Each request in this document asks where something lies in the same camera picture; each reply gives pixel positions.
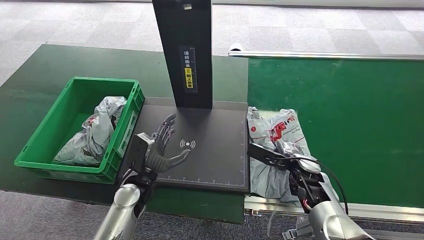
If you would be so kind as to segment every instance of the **silver robotic arm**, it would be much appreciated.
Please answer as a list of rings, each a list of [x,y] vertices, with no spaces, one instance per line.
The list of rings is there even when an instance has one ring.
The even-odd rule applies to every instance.
[[[308,219],[298,223],[296,229],[283,233],[285,240],[305,234],[314,234],[316,240],[375,240],[345,212],[330,179],[321,172],[315,158],[280,154],[255,143],[249,145],[247,155],[266,165],[290,171],[290,192],[299,198]]]
[[[151,137],[143,132],[132,138],[126,153],[132,161],[131,168],[122,178],[94,240],[130,240],[138,219],[146,210],[158,173],[187,160],[189,149],[172,158],[164,157],[167,143],[175,132],[171,128],[175,117],[175,114],[168,116]]]

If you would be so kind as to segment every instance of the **package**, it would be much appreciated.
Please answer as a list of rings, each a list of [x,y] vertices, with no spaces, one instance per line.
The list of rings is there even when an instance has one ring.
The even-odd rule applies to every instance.
[[[276,115],[264,118],[255,107],[249,107],[246,118],[250,142],[272,151],[310,155],[294,110],[282,109]],[[264,198],[299,204],[298,197],[290,192],[289,174],[287,170],[278,170],[250,158],[250,190]]]
[[[54,160],[67,165],[98,166],[127,100],[123,96],[106,96],[95,107],[94,114],[57,153]]]
[[[268,122],[271,125],[270,139],[274,144],[279,139],[296,143],[302,149],[303,155],[311,155],[298,115],[293,109],[281,109],[279,114],[270,117]]]

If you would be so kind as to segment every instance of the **gray plastic bag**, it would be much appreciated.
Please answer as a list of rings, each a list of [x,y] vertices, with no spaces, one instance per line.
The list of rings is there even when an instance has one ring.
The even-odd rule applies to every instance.
[[[103,159],[127,100],[123,96],[107,96],[95,107],[94,114],[54,157],[67,165],[98,166]]]
[[[302,147],[294,142],[284,140],[285,138],[291,139],[293,137],[291,134],[294,131],[284,132],[284,136],[279,139],[274,138],[275,141],[273,142],[272,133],[275,132],[273,131],[275,126],[281,121],[287,122],[285,119],[287,117],[292,116],[287,116],[286,112],[283,111],[270,118],[264,118],[255,107],[249,107],[246,118],[250,141],[280,153],[304,154]],[[289,171],[278,170],[254,158],[250,158],[250,190],[264,198],[279,199],[284,203],[299,203],[298,197],[293,196],[290,192]]]

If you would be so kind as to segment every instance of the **black panel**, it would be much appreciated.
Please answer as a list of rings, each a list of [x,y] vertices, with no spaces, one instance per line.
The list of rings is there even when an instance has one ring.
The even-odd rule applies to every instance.
[[[211,1],[152,2],[176,106],[211,109]]]
[[[171,98],[146,98],[134,134],[151,135],[167,116],[176,113],[176,132],[165,155],[173,157],[183,149],[192,150],[186,162],[159,174],[158,183],[249,192],[247,103],[213,103],[213,109],[177,108]]]

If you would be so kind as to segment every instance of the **wireless signal icon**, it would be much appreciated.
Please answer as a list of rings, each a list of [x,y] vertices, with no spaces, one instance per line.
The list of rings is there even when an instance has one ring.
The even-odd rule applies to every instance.
[[[183,139],[179,142],[179,146],[181,148],[190,147],[191,149],[194,149],[196,147],[196,141],[186,141]]]

